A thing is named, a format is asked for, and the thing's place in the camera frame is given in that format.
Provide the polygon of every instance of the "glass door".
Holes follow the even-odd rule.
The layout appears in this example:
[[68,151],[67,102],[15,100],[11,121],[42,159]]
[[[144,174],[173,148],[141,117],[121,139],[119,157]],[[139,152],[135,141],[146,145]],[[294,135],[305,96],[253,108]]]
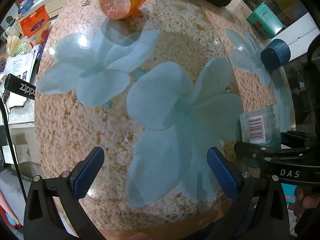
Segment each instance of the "glass door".
[[307,52],[311,41],[320,33],[300,0],[243,0],[254,11],[265,3],[284,25],[273,39],[284,40],[290,48],[291,60]]

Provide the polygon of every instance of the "cluttered table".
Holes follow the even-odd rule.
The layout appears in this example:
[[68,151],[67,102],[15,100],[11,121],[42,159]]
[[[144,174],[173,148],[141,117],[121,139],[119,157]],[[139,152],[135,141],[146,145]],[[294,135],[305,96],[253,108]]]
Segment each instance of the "cluttered table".
[[[13,64],[17,60],[20,60],[23,58],[26,60],[25,61],[26,65],[23,66],[27,71],[26,78],[28,79],[28,82],[30,82],[32,85],[36,85],[37,66],[34,67],[34,65],[35,65],[35,59],[36,59],[37,53],[38,53],[38,50],[33,50],[28,55],[22,55],[22,56],[8,59],[4,73],[5,74],[12,73]],[[0,92],[1,94],[4,93],[4,83],[1,83]],[[22,96],[11,93],[9,96],[9,99],[5,104],[8,111],[7,112],[8,124],[11,127],[31,127],[31,126],[34,127],[34,121],[35,121],[34,100],[24,98]],[[2,118],[0,119],[0,125],[4,125]]]
[[[59,176],[103,148],[80,203],[107,239],[179,239],[217,220],[230,204],[207,149],[234,161],[241,137],[267,143],[270,126],[295,129],[284,69],[263,67],[258,55],[270,40],[250,14],[241,0],[225,8],[147,0],[123,20],[109,20],[98,0],[68,0],[59,14],[37,80],[41,164],[47,177]],[[267,106],[273,122],[262,135],[240,128],[240,115],[263,124]]]

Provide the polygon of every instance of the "person's hand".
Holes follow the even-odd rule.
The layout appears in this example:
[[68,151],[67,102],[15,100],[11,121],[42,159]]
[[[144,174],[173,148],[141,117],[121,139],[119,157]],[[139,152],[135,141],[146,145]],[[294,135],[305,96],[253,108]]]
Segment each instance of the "person's hand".
[[134,236],[131,236],[128,240],[148,240],[148,236],[144,233],[138,233]]
[[294,202],[293,214],[300,218],[306,209],[316,208],[320,202],[320,193],[313,194],[311,196],[306,196],[304,198],[304,192],[301,187],[296,187],[294,191],[296,200]]

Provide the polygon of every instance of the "blue petal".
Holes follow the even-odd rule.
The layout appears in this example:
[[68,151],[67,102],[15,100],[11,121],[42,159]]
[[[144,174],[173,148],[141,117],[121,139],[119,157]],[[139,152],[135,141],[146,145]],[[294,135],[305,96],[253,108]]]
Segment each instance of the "blue petal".
[[222,94],[230,82],[232,72],[232,66],[224,58],[209,60],[199,74],[190,97],[191,103]]
[[79,76],[76,95],[85,106],[101,106],[123,92],[130,83],[130,76],[121,70],[91,68]]
[[238,69],[249,73],[256,72],[256,62],[252,59],[252,55],[247,51],[234,49],[228,54],[228,58],[231,64]]
[[[159,30],[143,31],[136,42],[130,46],[115,45],[109,51],[104,65],[109,62],[108,69],[119,69],[131,72],[141,66],[155,49]],[[124,38],[125,41],[132,39],[132,35]]]
[[140,39],[141,35],[143,32],[137,32],[137,33],[132,33],[128,36],[125,36],[124,38],[122,38],[120,41],[118,41],[118,45],[120,45],[121,47],[128,47],[128,46],[132,46],[132,48],[135,46],[135,43],[138,39]]
[[100,32],[109,41],[120,44],[120,41],[130,35],[129,28],[123,21],[106,18],[100,27]]
[[88,69],[90,63],[79,57],[70,57],[54,64],[37,83],[41,93],[63,94],[76,87],[80,74]]
[[182,161],[176,127],[146,130],[133,151],[127,173],[127,200],[131,207],[157,201],[181,180]]
[[259,81],[264,86],[269,85],[269,83],[271,81],[271,76],[270,76],[268,70],[265,68],[265,66],[262,63],[257,63],[256,66],[257,66],[257,68],[255,70],[255,73],[257,74]]
[[284,78],[282,77],[280,69],[276,69],[272,72],[271,81],[273,90],[277,90],[285,86]]
[[129,90],[128,114],[150,130],[167,129],[174,124],[174,121],[167,122],[172,107],[192,88],[192,80],[185,69],[174,62],[161,63]]
[[141,78],[146,72],[143,71],[140,68],[137,68],[133,71],[133,76],[135,77],[136,80],[138,80],[139,78]]
[[251,37],[251,35],[249,33],[245,33],[245,38],[251,48],[251,50],[253,51],[253,53],[255,54],[255,56],[260,59],[260,53],[262,51],[262,49],[259,47],[259,45],[256,43],[256,41],[254,40],[254,38]]
[[250,48],[250,45],[238,33],[229,29],[224,29],[224,32],[226,33],[227,37],[229,38],[235,49],[240,51],[245,50],[248,53],[253,53],[252,49]]
[[61,38],[55,49],[55,60],[69,57],[92,59],[91,41],[82,33],[73,33]]
[[111,107],[112,107],[112,102],[111,102],[111,100],[109,100],[108,102],[106,102],[106,103],[104,103],[103,105],[102,105],[105,109],[111,109]]
[[192,116],[207,130],[215,130],[220,141],[240,139],[240,119],[243,106],[235,94],[215,96],[195,105]]
[[219,183],[207,164],[206,154],[209,148],[217,147],[223,152],[213,129],[205,130],[192,123],[192,158],[190,167],[185,170],[178,189],[183,195],[197,201],[212,201],[216,197]]
[[93,54],[93,64],[94,65],[103,65],[107,67],[108,65],[104,65],[104,59],[106,58],[106,54],[115,44],[109,41],[101,32],[101,30],[97,30],[92,38],[92,54]]
[[291,113],[293,109],[293,101],[289,88],[280,88],[274,90],[276,96],[276,109],[278,114],[278,124],[280,132],[287,132],[292,129]]

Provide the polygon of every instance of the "barcode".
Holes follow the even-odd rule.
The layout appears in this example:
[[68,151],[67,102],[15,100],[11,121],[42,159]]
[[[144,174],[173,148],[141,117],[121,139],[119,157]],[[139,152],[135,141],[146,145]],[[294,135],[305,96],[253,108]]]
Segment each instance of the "barcode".
[[249,118],[249,132],[251,143],[265,143],[266,135],[263,125],[263,116],[255,116]]

